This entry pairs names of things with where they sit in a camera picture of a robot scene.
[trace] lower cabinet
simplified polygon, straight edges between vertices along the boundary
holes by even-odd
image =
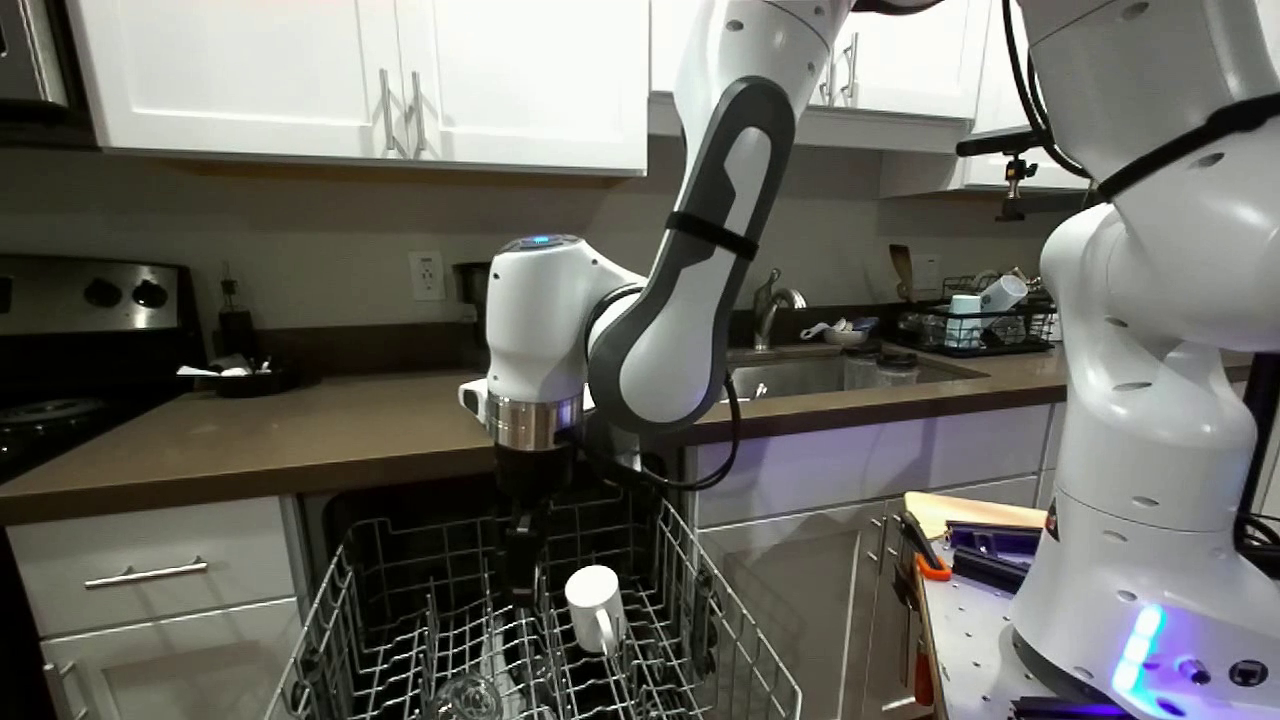
[[[46,640],[64,720],[256,720],[296,635],[296,599]]]
[[[1031,505],[1037,475],[945,487]],[[702,527],[724,580],[805,689],[805,720],[927,715],[917,695],[904,497]]]

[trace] oven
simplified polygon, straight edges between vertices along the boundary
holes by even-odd
[[[0,485],[172,399],[177,363],[199,352],[187,266],[0,257]],[[5,711],[53,715],[10,533],[0,533],[0,614]]]

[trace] wire rack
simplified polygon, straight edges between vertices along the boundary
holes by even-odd
[[[800,720],[805,695],[673,505],[562,498],[544,585],[499,604],[504,521],[358,525],[268,720]],[[578,647],[563,577],[623,580],[623,643]]]

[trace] wall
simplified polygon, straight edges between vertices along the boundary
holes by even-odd
[[[947,273],[1037,257],[1019,222],[991,222],[991,196],[880,203],[875,168],[875,150],[796,150],[751,284],[781,266],[812,303],[871,303],[895,284],[886,240]],[[673,149],[629,189],[0,150],[0,251],[181,259],[198,266],[206,317],[228,266],[261,327],[465,321],[452,293],[412,294],[412,251],[457,264],[524,228],[571,228],[646,266],[675,181]]]

